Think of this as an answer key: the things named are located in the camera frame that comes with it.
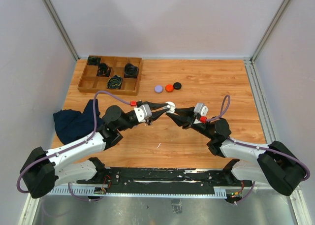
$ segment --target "gray wall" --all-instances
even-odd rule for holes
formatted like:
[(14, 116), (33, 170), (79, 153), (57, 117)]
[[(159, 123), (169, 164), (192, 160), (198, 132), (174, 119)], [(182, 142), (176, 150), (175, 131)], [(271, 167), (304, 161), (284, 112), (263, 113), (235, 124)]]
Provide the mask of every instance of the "gray wall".
[(50, 147), (75, 62), (41, 0), (0, 0), (0, 21), (0, 218), (14, 225), (19, 171), (33, 148)]
[(249, 57), (282, 0), (51, 0), (81, 57)]
[(315, 222), (315, 0), (293, 0), (258, 58), (276, 134), (313, 173), (301, 184)]

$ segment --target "red connector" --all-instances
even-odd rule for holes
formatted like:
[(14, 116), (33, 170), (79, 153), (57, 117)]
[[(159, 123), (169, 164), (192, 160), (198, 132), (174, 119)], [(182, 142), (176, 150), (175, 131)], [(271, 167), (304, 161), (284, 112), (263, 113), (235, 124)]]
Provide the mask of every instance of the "red connector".
[(201, 121), (202, 123), (206, 123), (206, 122), (207, 122), (207, 117), (206, 117), (206, 116), (201, 116), (201, 117), (200, 117), (200, 121)]
[(130, 101), (130, 106), (131, 107), (136, 107), (137, 106), (137, 101), (135, 101), (135, 100)]

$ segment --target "black disc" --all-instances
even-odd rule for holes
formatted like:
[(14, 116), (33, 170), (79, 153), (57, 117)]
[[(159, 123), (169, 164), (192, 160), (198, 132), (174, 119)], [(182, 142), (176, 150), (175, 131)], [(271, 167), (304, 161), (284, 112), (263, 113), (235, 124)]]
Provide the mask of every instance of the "black disc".
[(174, 89), (176, 89), (176, 90), (180, 90), (181, 87), (182, 87), (182, 84), (179, 83), (179, 82), (175, 82), (174, 85), (173, 85), (173, 87), (174, 87)]

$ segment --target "robotic arm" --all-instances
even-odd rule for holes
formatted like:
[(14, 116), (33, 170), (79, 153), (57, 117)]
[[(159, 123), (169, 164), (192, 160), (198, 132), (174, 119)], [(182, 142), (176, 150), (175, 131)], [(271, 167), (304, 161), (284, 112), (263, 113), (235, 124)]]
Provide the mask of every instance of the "robotic arm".
[[(74, 162), (115, 146), (123, 138), (121, 131), (140, 123), (151, 125), (165, 112), (179, 127), (192, 128), (209, 138), (207, 145), (213, 155), (234, 158), (223, 169), (227, 181), (259, 181), (270, 184), (283, 195), (290, 195), (301, 181), (310, 176), (307, 168), (278, 141), (252, 144), (230, 138), (229, 124), (221, 118), (226, 109), (219, 116), (207, 120), (208, 108), (203, 103), (182, 109), (176, 109), (171, 102), (132, 101), (130, 105), (134, 110), (128, 113), (119, 106), (110, 106), (103, 116), (104, 124), (79, 140), (47, 151), (41, 147), (34, 149), (21, 169), (18, 190), (39, 198), (64, 183), (100, 181), (104, 178), (105, 168), (98, 158)], [(21, 178), (28, 191), (20, 188)]]

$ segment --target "purple disc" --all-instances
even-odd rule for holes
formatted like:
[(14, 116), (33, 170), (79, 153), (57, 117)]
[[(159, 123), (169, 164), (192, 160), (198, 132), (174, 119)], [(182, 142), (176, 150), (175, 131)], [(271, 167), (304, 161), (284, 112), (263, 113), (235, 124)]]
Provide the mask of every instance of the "purple disc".
[(155, 86), (155, 87), (154, 87), (154, 91), (155, 91), (156, 93), (162, 93), (163, 87), (162, 87), (162, 86)]

